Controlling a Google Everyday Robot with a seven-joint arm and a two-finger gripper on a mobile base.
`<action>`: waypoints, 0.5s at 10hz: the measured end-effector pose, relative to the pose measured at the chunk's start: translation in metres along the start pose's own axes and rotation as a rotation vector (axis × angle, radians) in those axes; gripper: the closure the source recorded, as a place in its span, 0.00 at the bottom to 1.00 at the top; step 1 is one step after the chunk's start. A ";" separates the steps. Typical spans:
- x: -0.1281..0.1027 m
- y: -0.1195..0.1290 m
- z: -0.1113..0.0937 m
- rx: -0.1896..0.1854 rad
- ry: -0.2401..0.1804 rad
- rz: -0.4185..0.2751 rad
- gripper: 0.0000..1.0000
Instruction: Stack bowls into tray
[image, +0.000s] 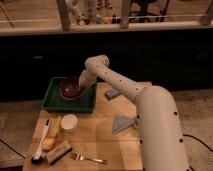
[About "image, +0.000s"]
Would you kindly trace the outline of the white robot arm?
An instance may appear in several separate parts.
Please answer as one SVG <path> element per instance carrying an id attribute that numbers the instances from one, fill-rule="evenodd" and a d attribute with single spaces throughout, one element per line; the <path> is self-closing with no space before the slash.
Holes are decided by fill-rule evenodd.
<path id="1" fill-rule="evenodd" d="M 79 86 L 89 88 L 101 78 L 136 106 L 143 171 L 189 171 L 178 109 L 161 86 L 137 83 L 108 68 L 106 55 L 89 57 Z"/>

